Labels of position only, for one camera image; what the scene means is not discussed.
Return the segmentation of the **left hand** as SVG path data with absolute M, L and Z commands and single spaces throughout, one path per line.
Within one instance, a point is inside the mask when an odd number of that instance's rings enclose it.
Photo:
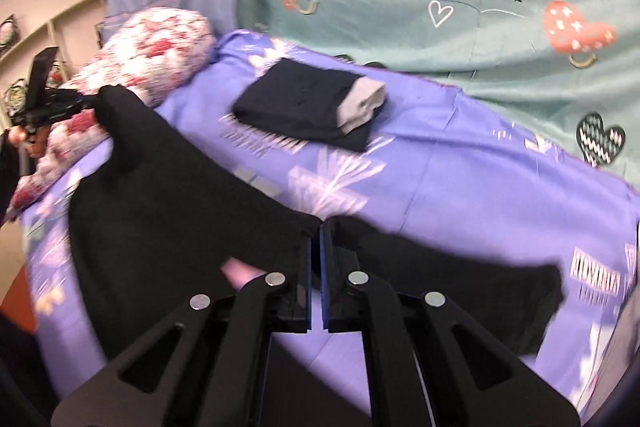
M 31 158 L 37 159 L 46 153 L 50 130 L 50 126 L 43 126 L 34 134 L 28 134 L 24 128 L 14 126 L 9 131 L 8 140 L 12 146 L 21 147 Z

